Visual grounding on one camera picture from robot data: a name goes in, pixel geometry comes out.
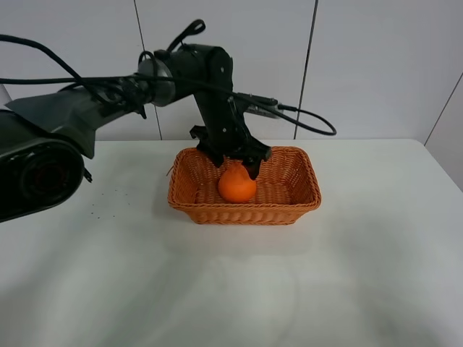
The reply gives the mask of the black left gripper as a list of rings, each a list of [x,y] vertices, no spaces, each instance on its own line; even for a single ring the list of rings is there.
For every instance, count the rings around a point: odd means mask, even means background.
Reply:
[[[249,177],[256,180],[260,164],[270,158],[271,149],[251,135],[245,113],[237,107],[238,97],[212,91],[195,93],[204,125],[191,128],[190,135],[199,140],[197,150],[216,168],[222,166],[225,157],[242,160]]]

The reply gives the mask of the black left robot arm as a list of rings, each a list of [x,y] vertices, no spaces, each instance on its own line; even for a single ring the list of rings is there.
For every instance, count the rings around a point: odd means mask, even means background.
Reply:
[[[233,61],[223,48],[173,44],[143,52],[136,74],[89,79],[7,104],[1,112],[1,219],[47,210],[70,198],[91,176],[98,129],[145,105],[193,96],[203,124],[191,128],[213,165],[240,160],[255,179],[271,149],[255,139],[244,114],[251,97],[232,92]]]

